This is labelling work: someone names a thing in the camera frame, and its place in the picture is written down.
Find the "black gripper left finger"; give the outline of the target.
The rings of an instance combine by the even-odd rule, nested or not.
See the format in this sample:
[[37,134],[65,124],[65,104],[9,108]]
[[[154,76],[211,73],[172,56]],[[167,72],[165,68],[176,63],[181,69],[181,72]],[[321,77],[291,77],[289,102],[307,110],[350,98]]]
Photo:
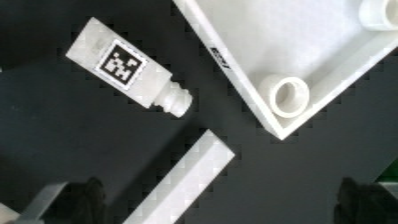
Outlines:
[[0,203],[0,224],[105,224],[105,190],[97,178],[44,186],[17,213]]

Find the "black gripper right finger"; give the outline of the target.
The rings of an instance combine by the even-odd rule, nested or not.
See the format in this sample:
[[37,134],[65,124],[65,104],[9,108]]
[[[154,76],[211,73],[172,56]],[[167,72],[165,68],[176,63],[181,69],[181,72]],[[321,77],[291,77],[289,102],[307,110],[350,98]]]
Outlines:
[[359,184],[343,179],[335,224],[398,224],[398,182]]

